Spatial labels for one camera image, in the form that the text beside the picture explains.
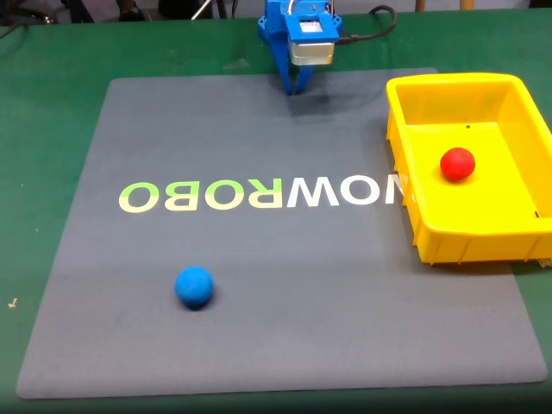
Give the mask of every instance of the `black cable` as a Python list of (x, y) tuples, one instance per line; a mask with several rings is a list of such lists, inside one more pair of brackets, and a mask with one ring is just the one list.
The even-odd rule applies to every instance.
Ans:
[(235, 10), (238, 8), (238, 0), (232, 0), (232, 18), (235, 18)]
[(6, 30), (5, 32), (3, 32), (2, 34), (0, 34), (0, 40), (3, 39), (4, 37), (6, 37), (7, 35), (9, 35), (11, 32), (15, 31), (16, 29), (18, 28), (27, 28), (27, 24), (25, 23), (21, 23), (21, 22), (18, 22), (18, 23), (15, 23), (15, 24), (12, 24), (8, 30)]
[(218, 16), (221, 19), (228, 19), (226, 16), (226, 6), (224, 5), (224, 0), (216, 0), (216, 7), (218, 8)]
[(389, 32), (391, 32), (397, 26), (397, 12), (389, 6), (381, 5), (371, 9), (369, 14), (375, 15), (380, 10), (385, 10), (391, 13), (391, 16), (393, 19), (391, 24), (385, 30), (382, 30), (378, 33), (373, 33), (373, 34), (349, 34), (347, 36), (340, 37), (339, 41), (336, 44), (348, 45), (350, 43), (355, 43), (356, 41), (370, 41), (371, 39), (376, 39), (378, 37), (385, 36)]

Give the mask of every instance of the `gray mat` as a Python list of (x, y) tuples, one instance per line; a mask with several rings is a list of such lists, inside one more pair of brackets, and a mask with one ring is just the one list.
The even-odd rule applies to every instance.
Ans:
[[(427, 71), (318, 74), (299, 97), (284, 96), (279, 81), (264, 75), (112, 82), (18, 394), (544, 380), (509, 267), (421, 264), (402, 196), (391, 187), (392, 202), (387, 193), (385, 82)], [(356, 180), (350, 195), (347, 186), (341, 191), (355, 175), (377, 185)], [(297, 205), (287, 206), (294, 179), (313, 191), (318, 177), (328, 178), (338, 205), (322, 189), (318, 206), (308, 206), (301, 191)], [(234, 209), (206, 203), (207, 186), (221, 179), (244, 188)], [(283, 207), (253, 207), (249, 179), (269, 189), (281, 179)], [(200, 182), (197, 210), (168, 210), (166, 187), (193, 180)], [(125, 212), (122, 190), (142, 181), (159, 188), (159, 201)], [(215, 200), (234, 195), (224, 185)], [(147, 199), (139, 189), (129, 202)], [(189, 265), (216, 280), (215, 299), (201, 311), (185, 309), (173, 292)]]

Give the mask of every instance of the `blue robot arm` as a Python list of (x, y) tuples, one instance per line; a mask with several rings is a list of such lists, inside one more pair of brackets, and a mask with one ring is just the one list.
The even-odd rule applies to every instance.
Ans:
[[(331, 63), (342, 19), (326, 0), (265, 0), (265, 15), (257, 29), (270, 47), (285, 92), (291, 95), (303, 91), (315, 66)], [(290, 62), (299, 66), (295, 85)]]

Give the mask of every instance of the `green tablecloth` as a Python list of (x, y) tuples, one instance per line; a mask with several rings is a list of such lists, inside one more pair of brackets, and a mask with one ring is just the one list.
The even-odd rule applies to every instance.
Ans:
[[(371, 16), (345, 16), (344, 28), (364, 33), (380, 26)], [(551, 125), (552, 9), (401, 14), (388, 37), (338, 47), (329, 69), (400, 67), (513, 73)], [(108, 83), (120, 77), (266, 72), (275, 66), (254, 20), (32, 27), (0, 41), (0, 412), (451, 412), (495, 405), (502, 412), (550, 412), (552, 379), (519, 386), (17, 398), (17, 375)], [(514, 270), (552, 371), (552, 271), (536, 264)]]

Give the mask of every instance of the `yellow plastic tray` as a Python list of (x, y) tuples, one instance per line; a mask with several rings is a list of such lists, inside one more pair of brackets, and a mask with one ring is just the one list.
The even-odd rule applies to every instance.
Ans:
[[(387, 97), (387, 140), (422, 262), (552, 258), (552, 136), (519, 78), (396, 78)], [(453, 147), (475, 158), (458, 183), (439, 165)]]

